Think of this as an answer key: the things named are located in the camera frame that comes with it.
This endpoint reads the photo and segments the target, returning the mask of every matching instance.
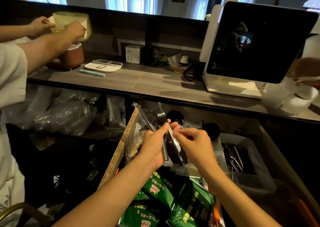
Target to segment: wooden countertop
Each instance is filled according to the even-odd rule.
[[[28,77],[32,84],[62,88],[90,88],[114,91],[142,97],[177,101],[198,106],[208,106],[240,112],[253,112],[269,116],[302,121],[320,122],[320,98],[309,109],[291,116],[281,109],[266,108],[259,99],[207,92],[203,82],[187,81],[182,74],[174,73],[169,67],[149,67],[124,63],[123,68],[105,77],[79,73],[84,67],[72,71],[40,68]]]

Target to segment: gray wood grain surface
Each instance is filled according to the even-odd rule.
[[[29,78],[320,122],[320,107],[318,106],[318,104],[320,105],[318,102],[320,98],[310,107],[312,111],[307,109],[299,115],[291,116],[279,108],[266,108],[259,99],[207,92],[203,82],[187,81],[182,74],[174,73],[169,67],[149,67],[124,63],[122,69],[114,73],[106,73],[106,77],[79,73],[79,70],[83,67],[84,64],[75,70],[64,72],[44,67],[31,74]]]

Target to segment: black screen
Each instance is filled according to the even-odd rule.
[[[304,10],[227,2],[206,71],[280,83],[317,19]]]

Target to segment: white shirt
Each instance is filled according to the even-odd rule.
[[[0,109],[24,101],[28,64],[24,51],[15,44],[0,43]],[[0,213],[24,202],[24,176],[11,155],[9,139],[2,113],[0,119]],[[0,226],[17,225],[21,210],[0,222]]]

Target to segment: forearm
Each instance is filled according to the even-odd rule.
[[[54,227],[114,227],[152,173],[150,163],[138,155],[106,185],[59,220]]]
[[[235,185],[218,165],[200,170],[237,227],[280,226]]]
[[[32,35],[29,25],[25,26],[0,26],[0,43]]]
[[[28,74],[58,57],[70,47],[75,39],[75,35],[64,31],[46,34],[31,42],[18,44],[26,54]]]

